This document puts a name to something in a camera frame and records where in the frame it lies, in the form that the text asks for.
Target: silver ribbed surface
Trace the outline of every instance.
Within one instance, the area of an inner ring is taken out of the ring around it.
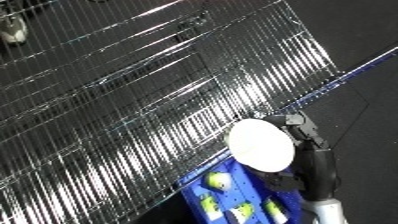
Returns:
[[[336,68],[284,1],[39,1],[0,61],[0,223],[136,217]]]

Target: blue pegboard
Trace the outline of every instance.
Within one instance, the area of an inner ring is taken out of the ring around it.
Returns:
[[[215,221],[210,221],[200,205],[200,195],[210,193],[216,200],[222,212],[225,212],[242,202],[250,201],[255,207],[255,213],[246,221],[247,224],[273,223],[272,218],[262,208],[261,204],[270,196],[278,200],[288,211],[288,224],[300,223],[300,196],[297,192],[272,192],[264,186],[257,177],[248,172],[233,158],[227,159],[211,171],[226,172],[232,176],[232,187],[226,192],[208,188],[199,178],[182,190],[186,201],[195,214],[199,223],[227,224],[223,216]],[[191,181],[192,174],[181,179],[181,183]]]

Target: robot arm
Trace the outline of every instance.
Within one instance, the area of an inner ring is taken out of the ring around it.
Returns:
[[[346,223],[341,202],[334,198],[340,182],[334,154],[327,141],[319,136],[316,125],[303,112],[261,119],[289,135],[296,153],[289,173],[265,173],[249,169],[272,190],[298,189],[303,198],[302,208],[315,214],[318,223]]]

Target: floor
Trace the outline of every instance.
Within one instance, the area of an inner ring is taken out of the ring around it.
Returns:
[[[342,71],[374,57],[398,40],[397,1],[290,3]],[[397,85],[398,58],[393,58],[305,109],[334,147],[343,181],[336,197],[342,201],[350,224],[393,224],[398,218]],[[177,204],[185,215],[166,215]],[[177,195],[137,223],[191,223],[190,218]],[[304,217],[303,223],[311,222]]]

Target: green object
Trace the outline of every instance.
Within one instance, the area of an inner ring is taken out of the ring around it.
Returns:
[[[281,209],[279,208],[279,206],[273,202],[271,199],[267,199],[267,201],[265,201],[264,203],[265,206],[265,210],[270,214],[270,215],[277,215],[279,213],[281,213]]]
[[[205,177],[205,183],[215,189],[227,191],[231,188],[231,176],[228,173],[209,172]]]
[[[200,195],[200,205],[206,212],[210,220],[218,219],[222,216],[222,212],[216,203],[216,200],[210,193]]]
[[[243,202],[242,204],[234,207],[234,209],[237,209],[246,219],[254,214],[254,206],[249,201]]]
[[[289,217],[286,215],[286,211],[283,209],[282,205],[271,198],[268,198],[264,202],[263,208],[272,217],[275,224],[284,224],[289,220]]]
[[[254,214],[254,206],[245,201],[226,211],[225,214],[230,224],[243,224]]]

